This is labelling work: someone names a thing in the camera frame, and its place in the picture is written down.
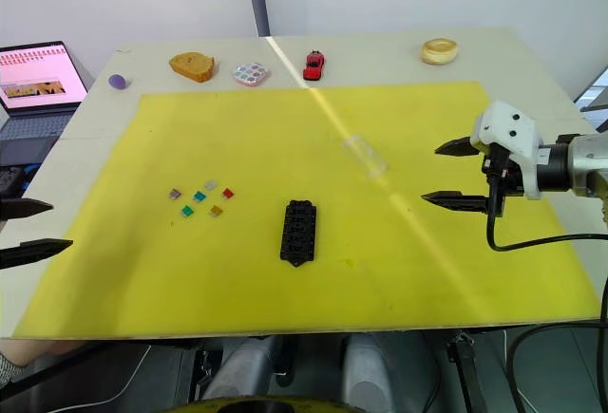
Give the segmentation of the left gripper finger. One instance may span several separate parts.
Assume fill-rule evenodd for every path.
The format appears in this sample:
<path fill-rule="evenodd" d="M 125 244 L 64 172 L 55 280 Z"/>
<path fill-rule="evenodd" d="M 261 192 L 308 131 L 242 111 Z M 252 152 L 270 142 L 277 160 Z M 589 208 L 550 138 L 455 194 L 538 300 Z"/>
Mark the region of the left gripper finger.
<path fill-rule="evenodd" d="M 19 197 L 1 200 L 2 219 L 26 218 L 52 209 L 52 204 L 33 198 Z"/>
<path fill-rule="evenodd" d="M 0 269 L 10 269 L 50 258 L 73 244 L 67 239 L 38 239 L 22 242 L 17 247 L 1 249 Z"/>

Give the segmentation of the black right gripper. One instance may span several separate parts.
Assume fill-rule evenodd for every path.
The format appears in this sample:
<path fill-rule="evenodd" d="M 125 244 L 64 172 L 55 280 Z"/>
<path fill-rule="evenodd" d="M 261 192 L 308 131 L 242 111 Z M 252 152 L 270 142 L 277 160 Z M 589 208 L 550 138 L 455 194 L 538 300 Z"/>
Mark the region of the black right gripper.
<path fill-rule="evenodd" d="M 477 156 L 480 151 L 471 144 L 470 137 L 450 140 L 434 150 L 436 155 L 466 157 Z M 488 184 L 488 197 L 464 195 L 459 191 L 436 191 L 421 195 L 431 204 L 451 211 L 502 216 L 507 197 L 523 195 L 523 177 L 520 166 L 510 158 L 510 152 L 497 143 L 491 143 L 484 154 L 482 172 Z"/>

